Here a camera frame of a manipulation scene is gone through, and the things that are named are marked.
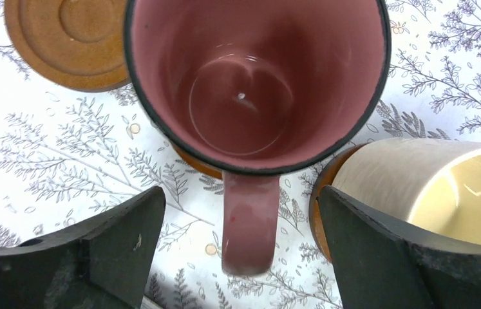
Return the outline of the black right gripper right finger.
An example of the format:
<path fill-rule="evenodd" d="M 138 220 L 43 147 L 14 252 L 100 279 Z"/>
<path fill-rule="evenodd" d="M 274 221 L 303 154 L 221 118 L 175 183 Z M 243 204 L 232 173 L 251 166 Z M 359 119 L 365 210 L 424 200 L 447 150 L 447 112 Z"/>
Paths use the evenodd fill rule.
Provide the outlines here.
<path fill-rule="evenodd" d="M 481 245 L 445 237 L 325 186 L 319 206 L 345 308 L 481 308 Z"/>

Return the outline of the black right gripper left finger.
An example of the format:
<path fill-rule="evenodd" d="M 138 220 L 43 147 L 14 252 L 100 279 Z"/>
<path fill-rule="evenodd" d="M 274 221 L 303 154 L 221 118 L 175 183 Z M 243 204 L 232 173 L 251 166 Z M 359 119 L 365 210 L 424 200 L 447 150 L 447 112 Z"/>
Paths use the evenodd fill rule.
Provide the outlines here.
<path fill-rule="evenodd" d="M 70 227 L 0 248 L 0 308 L 140 308 L 165 206 L 154 186 Z"/>

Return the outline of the brown wooden coaster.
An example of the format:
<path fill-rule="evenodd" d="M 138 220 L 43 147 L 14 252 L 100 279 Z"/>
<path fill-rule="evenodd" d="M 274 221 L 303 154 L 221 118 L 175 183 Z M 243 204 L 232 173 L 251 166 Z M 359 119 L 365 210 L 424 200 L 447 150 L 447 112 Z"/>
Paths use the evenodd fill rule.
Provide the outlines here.
<path fill-rule="evenodd" d="M 364 145 L 366 145 L 366 143 L 355 145 L 341 151 L 338 154 L 335 154 L 334 157 L 323 167 L 322 171 L 319 173 L 313 186 L 312 193 L 310 195 L 308 207 L 308 221 L 310 224 L 310 229 L 316 242 L 316 246 L 324 255 L 326 260 L 329 262 L 332 261 L 332 258 L 323 228 L 323 220 L 321 218 L 321 211 L 318 200 L 319 193 L 324 186 L 332 184 L 342 165 L 347 161 L 347 159 L 349 159 L 349 157 L 351 157 L 359 148 L 363 147 Z"/>
<path fill-rule="evenodd" d="M 5 24 L 18 54 L 67 88 L 103 92 L 129 83 L 124 0 L 6 0 Z"/>
<path fill-rule="evenodd" d="M 173 149 L 176 151 L 176 153 L 180 156 L 180 158 L 183 161 L 185 161 L 188 165 L 193 167 L 195 170 L 203 174 L 206 174 L 207 176 L 221 180 L 222 172 L 219 169 L 215 169 L 213 166 L 207 165 L 204 162 L 197 160 L 195 157 L 190 156 L 189 154 L 182 151 L 177 145 L 173 143 L 171 145 Z"/>

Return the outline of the cream yellow mug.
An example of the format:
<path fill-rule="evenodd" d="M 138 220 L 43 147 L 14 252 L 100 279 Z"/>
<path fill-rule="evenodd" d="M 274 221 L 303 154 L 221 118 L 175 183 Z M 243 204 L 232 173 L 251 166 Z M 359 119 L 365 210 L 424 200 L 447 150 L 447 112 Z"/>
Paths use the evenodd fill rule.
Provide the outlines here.
<path fill-rule="evenodd" d="M 372 142 L 344 162 L 332 185 L 402 221 L 481 245 L 481 142 Z"/>

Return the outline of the pink mug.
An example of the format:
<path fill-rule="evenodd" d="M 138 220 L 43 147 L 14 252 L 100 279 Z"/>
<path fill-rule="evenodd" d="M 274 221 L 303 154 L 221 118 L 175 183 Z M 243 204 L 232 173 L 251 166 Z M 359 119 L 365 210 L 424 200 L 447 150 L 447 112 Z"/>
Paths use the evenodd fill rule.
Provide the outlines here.
<path fill-rule="evenodd" d="M 384 1 L 129 1 L 124 50 L 150 118 L 222 173 L 222 268 L 266 272 L 282 174 L 337 151 L 386 84 Z"/>

